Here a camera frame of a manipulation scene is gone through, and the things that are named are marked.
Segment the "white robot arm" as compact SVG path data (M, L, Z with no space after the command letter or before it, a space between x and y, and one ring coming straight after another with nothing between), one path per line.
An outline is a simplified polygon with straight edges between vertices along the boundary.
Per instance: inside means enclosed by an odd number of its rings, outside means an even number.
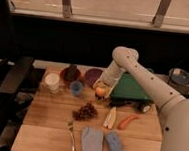
M137 50L119 46L112 51L112 58L93 87L104 86L107 98L121 75L130 73L158 108L163 131L160 151L189 151L189 98L142 67Z

